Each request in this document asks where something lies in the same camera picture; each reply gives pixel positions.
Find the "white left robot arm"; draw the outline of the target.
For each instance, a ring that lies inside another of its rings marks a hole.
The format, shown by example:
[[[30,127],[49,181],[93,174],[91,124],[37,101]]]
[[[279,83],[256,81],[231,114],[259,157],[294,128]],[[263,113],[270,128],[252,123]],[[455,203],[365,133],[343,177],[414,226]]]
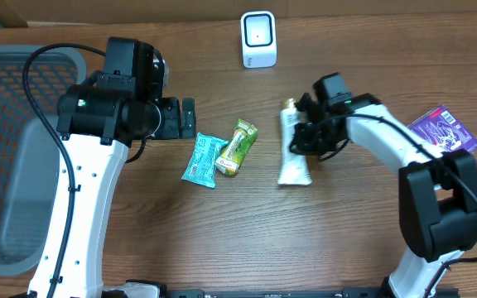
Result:
[[[141,279],[106,287],[102,261],[113,193],[135,141],[195,136],[192,99],[165,97],[167,67],[145,42],[110,37],[104,67],[70,86],[47,131],[60,169],[46,242],[29,297],[148,297],[164,285]]]

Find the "purple Carefree packet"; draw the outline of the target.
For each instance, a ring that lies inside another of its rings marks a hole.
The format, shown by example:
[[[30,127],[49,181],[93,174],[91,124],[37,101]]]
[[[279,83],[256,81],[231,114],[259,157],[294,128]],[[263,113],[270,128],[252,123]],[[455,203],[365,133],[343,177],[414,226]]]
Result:
[[[469,153],[477,150],[477,139],[450,110],[440,105],[408,126],[419,137],[445,151],[465,149]]]

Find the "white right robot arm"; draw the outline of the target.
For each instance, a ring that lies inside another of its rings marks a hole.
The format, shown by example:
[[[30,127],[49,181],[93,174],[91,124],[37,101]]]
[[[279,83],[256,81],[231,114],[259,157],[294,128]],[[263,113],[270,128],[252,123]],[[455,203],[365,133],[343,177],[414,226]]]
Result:
[[[370,151],[398,181],[399,225],[407,245],[376,297],[457,297],[438,283],[459,263],[477,263],[477,163],[446,152],[400,123],[372,94],[354,95],[338,73],[313,85],[294,106],[305,118],[288,146],[325,161],[348,142]]]

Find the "green juice carton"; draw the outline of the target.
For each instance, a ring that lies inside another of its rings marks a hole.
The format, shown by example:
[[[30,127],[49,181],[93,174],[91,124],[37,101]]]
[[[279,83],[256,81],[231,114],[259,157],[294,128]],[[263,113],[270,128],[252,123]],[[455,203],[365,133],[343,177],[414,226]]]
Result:
[[[251,123],[239,119],[231,141],[215,161],[216,168],[224,175],[237,175],[239,167],[257,137],[258,129]]]

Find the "white tube gold cap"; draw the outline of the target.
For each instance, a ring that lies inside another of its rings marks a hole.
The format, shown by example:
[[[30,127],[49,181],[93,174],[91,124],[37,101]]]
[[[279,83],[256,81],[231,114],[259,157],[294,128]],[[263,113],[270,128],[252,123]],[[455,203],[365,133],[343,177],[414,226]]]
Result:
[[[305,186],[312,183],[306,157],[290,151],[295,125],[299,123],[299,112],[295,103],[295,99],[285,99],[280,112],[282,166],[277,183],[279,185]]]

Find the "teal tissue packet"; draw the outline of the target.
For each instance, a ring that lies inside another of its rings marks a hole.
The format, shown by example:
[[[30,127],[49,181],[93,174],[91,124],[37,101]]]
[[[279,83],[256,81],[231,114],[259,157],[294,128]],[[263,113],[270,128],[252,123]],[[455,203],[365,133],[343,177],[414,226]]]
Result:
[[[215,161],[228,143],[218,137],[198,132],[194,151],[181,179],[214,189],[216,186]]]

